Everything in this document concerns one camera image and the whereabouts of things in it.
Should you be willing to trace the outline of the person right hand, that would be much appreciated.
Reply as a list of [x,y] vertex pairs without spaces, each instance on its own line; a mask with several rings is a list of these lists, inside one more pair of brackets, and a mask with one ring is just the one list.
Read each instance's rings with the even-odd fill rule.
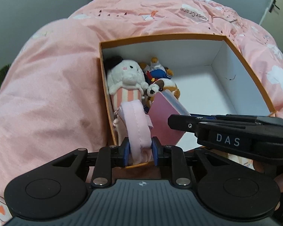
[[256,171],[269,175],[283,192],[283,163],[267,163],[253,160],[253,167]]

